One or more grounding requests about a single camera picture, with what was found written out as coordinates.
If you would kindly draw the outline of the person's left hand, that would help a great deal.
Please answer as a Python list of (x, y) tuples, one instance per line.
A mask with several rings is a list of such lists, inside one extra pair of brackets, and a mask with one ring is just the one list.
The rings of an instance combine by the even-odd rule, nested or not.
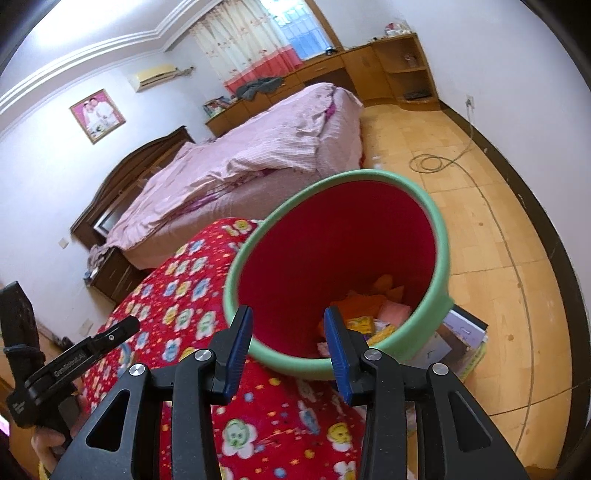
[(63, 434), (45, 427), (35, 427), (31, 438), (31, 445), (46, 472), (51, 474), (58, 459), (54, 448), (62, 447), (65, 443)]

